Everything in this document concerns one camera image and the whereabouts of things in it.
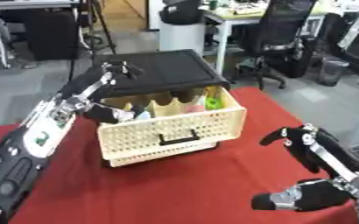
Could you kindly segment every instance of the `black handle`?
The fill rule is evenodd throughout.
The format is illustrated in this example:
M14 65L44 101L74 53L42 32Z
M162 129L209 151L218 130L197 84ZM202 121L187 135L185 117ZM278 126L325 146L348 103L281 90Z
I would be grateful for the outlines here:
M185 143L185 142L192 142L192 141L200 140L200 137L197 136L197 133L194 129L191 129L190 132L192 133L191 137L174 139L174 140L170 140L170 141L166 141L165 138L163 137L163 135L159 134L159 139L160 139L159 145L163 146L163 145L168 145L168 144L181 144L181 143Z

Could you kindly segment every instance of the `gray carpet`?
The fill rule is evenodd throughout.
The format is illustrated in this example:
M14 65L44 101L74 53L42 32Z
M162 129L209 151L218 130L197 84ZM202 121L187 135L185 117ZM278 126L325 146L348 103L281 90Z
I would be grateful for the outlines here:
M157 49L153 32L116 32L113 35L118 53L150 52ZM89 67L88 56L77 63L79 74ZM48 61L33 69L17 66L0 67L0 125L16 123L49 94L67 81L69 63ZM306 123L314 123L344 138L359 121L359 78L346 75L336 87L323 87L307 78L286 79L287 88L278 89L274 81L266 81L265 92L278 104ZM234 88L256 86L253 80L240 80Z

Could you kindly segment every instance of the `robotic arm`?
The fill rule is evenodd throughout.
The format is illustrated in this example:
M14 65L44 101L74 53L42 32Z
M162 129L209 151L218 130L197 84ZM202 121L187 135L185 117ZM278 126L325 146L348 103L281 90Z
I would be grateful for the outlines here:
M66 84L53 98L41 101L27 118L0 141L0 223L19 209L49 165L76 115L106 123L134 119L137 109L124 111L94 102L119 79L132 79L143 71L126 61L104 62Z
M285 148L310 172L325 170L330 178L301 180L283 192L261 193L252 200L257 210L320 210L354 200L359 216L359 162L356 162L323 129L311 124L278 129L260 144L266 146L285 139Z

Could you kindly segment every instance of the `box lid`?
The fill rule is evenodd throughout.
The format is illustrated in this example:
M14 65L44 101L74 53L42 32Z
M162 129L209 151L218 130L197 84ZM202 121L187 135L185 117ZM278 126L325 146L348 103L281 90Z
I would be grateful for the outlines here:
M192 50L117 54L99 56L98 59L126 60L145 72L136 80L118 78L114 87L109 91L106 89L107 97L185 91L218 85L229 88L229 83Z

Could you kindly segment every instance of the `beige plastic basket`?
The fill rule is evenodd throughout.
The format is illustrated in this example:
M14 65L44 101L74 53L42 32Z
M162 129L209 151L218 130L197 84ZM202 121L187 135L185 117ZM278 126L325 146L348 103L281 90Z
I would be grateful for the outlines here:
M131 164L135 164L135 163L150 161L153 159L167 158L167 157L184 154L184 153L188 153L188 152L211 149L211 148L214 148L216 145L217 145L217 143L202 143L202 144L191 144L190 143L188 145L184 145L179 148L173 148L170 150L162 150L162 151L152 152L152 153L148 153L148 154L137 155L137 156L133 156L133 157L121 157L121 158L117 158L117 159L111 159L109 161L109 163L110 163L111 167L117 167L117 166L122 166L122 165L131 165Z
M221 88L221 98L222 109L104 123L98 129L103 159L116 166L126 165L125 161L131 164L197 151L207 144L238 138L246 109L224 88Z

